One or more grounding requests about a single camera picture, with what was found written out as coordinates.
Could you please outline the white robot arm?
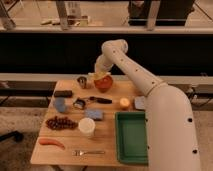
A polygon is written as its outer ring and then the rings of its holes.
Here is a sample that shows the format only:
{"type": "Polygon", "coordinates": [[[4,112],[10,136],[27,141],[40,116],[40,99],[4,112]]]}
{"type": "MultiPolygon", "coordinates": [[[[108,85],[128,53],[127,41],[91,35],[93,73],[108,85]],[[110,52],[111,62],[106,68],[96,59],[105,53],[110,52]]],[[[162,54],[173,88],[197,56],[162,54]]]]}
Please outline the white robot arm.
{"type": "Polygon", "coordinates": [[[200,153],[190,100],[132,59],[124,39],[102,44],[96,72],[116,65],[146,97],[149,171],[201,171],[200,153]]]}

